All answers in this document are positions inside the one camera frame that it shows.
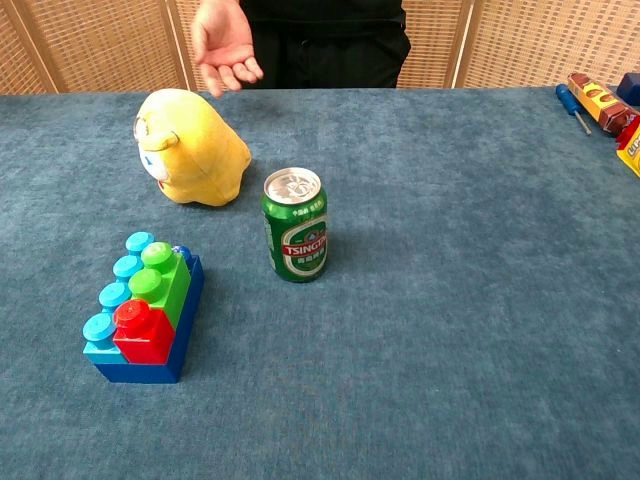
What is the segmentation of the person's right hand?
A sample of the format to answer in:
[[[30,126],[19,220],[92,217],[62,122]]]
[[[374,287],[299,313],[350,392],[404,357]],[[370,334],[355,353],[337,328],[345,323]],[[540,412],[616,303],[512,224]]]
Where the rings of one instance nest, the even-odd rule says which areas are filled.
[[[191,26],[195,62],[214,98],[264,77],[239,1],[202,1]]]

